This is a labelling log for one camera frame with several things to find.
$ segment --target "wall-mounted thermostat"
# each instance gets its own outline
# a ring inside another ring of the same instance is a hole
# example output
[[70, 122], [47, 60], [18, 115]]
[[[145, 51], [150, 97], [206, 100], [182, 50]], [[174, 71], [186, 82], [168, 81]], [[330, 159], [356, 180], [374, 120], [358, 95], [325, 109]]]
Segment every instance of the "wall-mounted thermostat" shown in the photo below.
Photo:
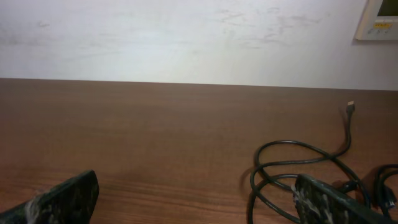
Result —
[[369, 0], [355, 38], [398, 40], [398, 0]]

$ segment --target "dark display screen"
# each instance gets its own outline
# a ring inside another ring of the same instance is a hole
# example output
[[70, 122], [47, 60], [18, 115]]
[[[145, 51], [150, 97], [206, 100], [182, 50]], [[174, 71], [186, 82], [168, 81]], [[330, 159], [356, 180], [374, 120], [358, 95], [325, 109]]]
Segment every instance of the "dark display screen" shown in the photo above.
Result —
[[377, 16], [398, 16], [398, 0], [384, 0]]

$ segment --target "dark green object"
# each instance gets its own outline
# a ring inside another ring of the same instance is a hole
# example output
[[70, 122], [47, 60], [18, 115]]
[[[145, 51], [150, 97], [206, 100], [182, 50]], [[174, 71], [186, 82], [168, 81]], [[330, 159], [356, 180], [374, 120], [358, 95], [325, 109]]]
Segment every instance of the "dark green object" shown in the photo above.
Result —
[[309, 175], [299, 175], [293, 191], [301, 223], [397, 223]]
[[47, 193], [0, 213], [1, 224], [87, 224], [99, 194], [93, 170], [55, 186]]

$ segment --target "yellow sticker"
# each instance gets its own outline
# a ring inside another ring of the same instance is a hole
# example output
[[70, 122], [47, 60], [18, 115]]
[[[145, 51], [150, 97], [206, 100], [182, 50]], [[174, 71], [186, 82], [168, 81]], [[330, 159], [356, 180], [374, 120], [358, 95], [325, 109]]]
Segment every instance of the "yellow sticker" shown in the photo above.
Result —
[[373, 25], [373, 28], [376, 28], [376, 29], [388, 29], [390, 27], [392, 27], [392, 24], [374, 24]]

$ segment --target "wood grain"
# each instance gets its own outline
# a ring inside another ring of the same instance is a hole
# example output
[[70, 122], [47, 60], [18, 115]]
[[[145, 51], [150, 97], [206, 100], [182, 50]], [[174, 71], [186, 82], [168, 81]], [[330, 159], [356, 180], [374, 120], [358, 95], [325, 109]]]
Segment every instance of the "wood grain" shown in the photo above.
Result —
[[[93, 169], [91, 223], [245, 223], [254, 151], [277, 139], [335, 151], [351, 100], [353, 145], [341, 160], [360, 177], [398, 163], [398, 92], [0, 79], [0, 211]], [[311, 157], [283, 146], [262, 160]], [[269, 170], [346, 180], [331, 162]], [[389, 183], [398, 192], [398, 178]], [[290, 194], [264, 194], [295, 213]], [[260, 203], [255, 221], [289, 223]]]

